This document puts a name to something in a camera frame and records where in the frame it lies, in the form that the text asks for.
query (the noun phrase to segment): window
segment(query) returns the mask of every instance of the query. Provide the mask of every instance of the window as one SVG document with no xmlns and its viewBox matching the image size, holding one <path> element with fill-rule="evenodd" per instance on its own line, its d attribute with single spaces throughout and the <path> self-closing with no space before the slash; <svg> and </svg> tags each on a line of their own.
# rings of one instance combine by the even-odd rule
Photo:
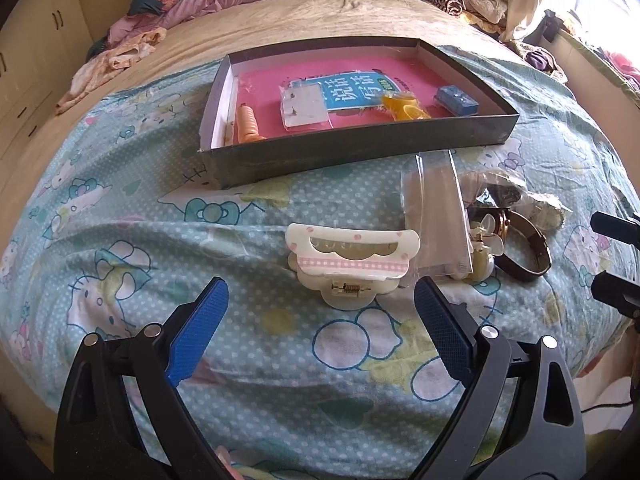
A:
<svg viewBox="0 0 640 480">
<path fill-rule="evenodd" d="M 638 66 L 640 31 L 634 23 L 639 8 L 638 0 L 576 0 L 574 5 L 588 43 L 622 52 Z"/>
</svg>

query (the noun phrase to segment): white cabinet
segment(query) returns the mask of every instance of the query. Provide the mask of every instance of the white cabinet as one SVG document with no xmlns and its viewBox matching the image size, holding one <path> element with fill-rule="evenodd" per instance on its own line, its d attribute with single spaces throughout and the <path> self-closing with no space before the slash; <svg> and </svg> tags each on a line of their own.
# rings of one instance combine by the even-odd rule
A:
<svg viewBox="0 0 640 480">
<path fill-rule="evenodd" d="M 8 155 L 10 145 L 27 142 L 14 143 L 16 136 L 34 137 L 25 125 L 33 123 L 36 114 L 40 126 L 45 111 L 53 112 L 90 45 L 78 0 L 16 4 L 0 30 L 0 158 Z"/>
</svg>

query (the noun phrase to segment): polka dot fabric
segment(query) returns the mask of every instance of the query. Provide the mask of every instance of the polka dot fabric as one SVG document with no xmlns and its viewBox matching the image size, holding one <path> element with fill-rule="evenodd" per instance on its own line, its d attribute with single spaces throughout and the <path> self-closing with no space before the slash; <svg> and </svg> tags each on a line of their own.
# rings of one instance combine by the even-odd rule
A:
<svg viewBox="0 0 640 480">
<path fill-rule="evenodd" d="M 544 278 L 522 284 L 497 271 L 442 290 L 507 336 L 555 336 L 578 373 L 625 327 L 591 298 L 593 275 L 638 275 L 636 254 L 595 235 L 590 215 L 628 214 L 638 197 L 566 88 L 532 68 L 446 51 L 520 112 L 505 145 L 458 150 L 458 171 L 509 168 L 573 214 L 548 236 L 554 264 Z M 70 133 L 4 250 L 0 340 L 56 410 L 87 332 L 134 335 L 221 276 L 228 311 L 178 387 L 211 445 L 257 480 L 405 478 L 462 387 L 417 318 L 411 289 L 335 310 L 289 270 L 284 231 L 291 222 L 403 229 L 400 178 L 413 158 L 213 190 L 197 149 L 217 69 L 213 62 L 112 94 Z M 135 381 L 126 387 L 149 451 L 162 458 Z M 500 403 L 490 442 L 508 406 Z"/>
</svg>

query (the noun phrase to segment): bed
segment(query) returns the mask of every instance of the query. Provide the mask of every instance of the bed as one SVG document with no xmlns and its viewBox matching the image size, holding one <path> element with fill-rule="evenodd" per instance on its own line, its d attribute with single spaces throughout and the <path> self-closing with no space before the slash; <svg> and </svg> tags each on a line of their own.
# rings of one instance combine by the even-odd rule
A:
<svg viewBox="0 0 640 480">
<path fill-rule="evenodd" d="M 418 0 L 271 0 L 170 30 L 155 53 L 43 126 L 3 189 L 0 340 L 48 408 L 57 409 L 86 332 L 127 336 L 164 321 L 219 275 L 228 314 L 179 387 L 213 447 L 258 480 L 405 478 L 414 469 L 462 387 L 420 326 L 411 289 L 331 309 L 296 281 L 284 244 L 290 222 L 403 228 L 407 157 L 215 191 L 196 152 L 224 54 L 346 34 L 422 38 L 501 92 L 520 113 L 508 143 L 458 150 L 456 166 L 507 166 L 573 211 L 548 236 L 554 264 L 544 278 L 523 284 L 497 271 L 476 286 L 444 284 L 449 299 L 509 337 L 555 336 L 574 374 L 622 336 L 625 321 L 588 285 L 603 269 L 637 279 L 638 257 L 588 225 L 596 210 L 625 216 L 640 202 L 571 92 Z M 127 391 L 148 450 L 162 458 L 136 385 Z M 505 398 L 480 455 L 507 410 Z M 34 429 L 47 443 L 51 421 Z"/>
</svg>

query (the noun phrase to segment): blue box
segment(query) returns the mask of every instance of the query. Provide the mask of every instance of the blue box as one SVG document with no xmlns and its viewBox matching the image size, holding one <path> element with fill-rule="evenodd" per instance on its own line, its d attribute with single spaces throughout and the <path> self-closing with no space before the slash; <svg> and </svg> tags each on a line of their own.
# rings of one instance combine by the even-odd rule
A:
<svg viewBox="0 0 640 480">
<path fill-rule="evenodd" d="M 456 117 L 478 113 L 478 102 L 457 86 L 449 85 L 438 88 L 436 101 Z"/>
</svg>

